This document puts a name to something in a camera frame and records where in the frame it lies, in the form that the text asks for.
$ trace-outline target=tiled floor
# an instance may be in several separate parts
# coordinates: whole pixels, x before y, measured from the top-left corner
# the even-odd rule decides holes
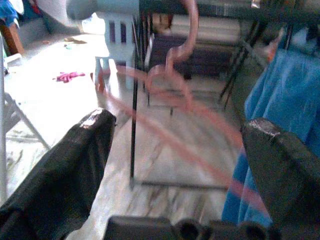
[[[87,113],[105,107],[117,116],[117,127],[104,178],[92,205],[91,213],[83,227],[68,237],[69,240],[100,240],[111,215],[166,217],[172,223],[181,218],[194,218],[201,223],[219,219],[225,200],[223,191],[188,190],[173,187],[129,186],[131,118],[103,97],[97,100],[94,85],[89,77],[94,72],[92,46],[95,40],[83,36],[88,44],[64,47],[61,35],[51,37],[49,45],[42,41],[33,43],[26,52],[23,64],[5,79],[5,89],[33,122],[43,137],[54,145],[67,130]],[[53,80],[60,72],[84,72],[69,83]],[[112,94],[128,106],[132,104],[132,91],[127,90],[121,78],[110,80]],[[219,92],[223,82],[194,76],[189,82],[193,89]],[[217,105],[216,95],[203,101],[219,111],[234,126],[238,121],[229,107],[223,112]],[[231,175],[238,150],[202,117],[169,108],[154,96],[147,106],[146,93],[138,90],[138,113],[148,116],[158,128],[168,131],[188,150],[201,156],[212,166]],[[11,194],[44,153],[23,123],[17,124],[7,134],[8,191]],[[221,183],[196,164],[186,162],[163,139],[137,123],[136,129],[137,179],[173,181],[180,183]]]

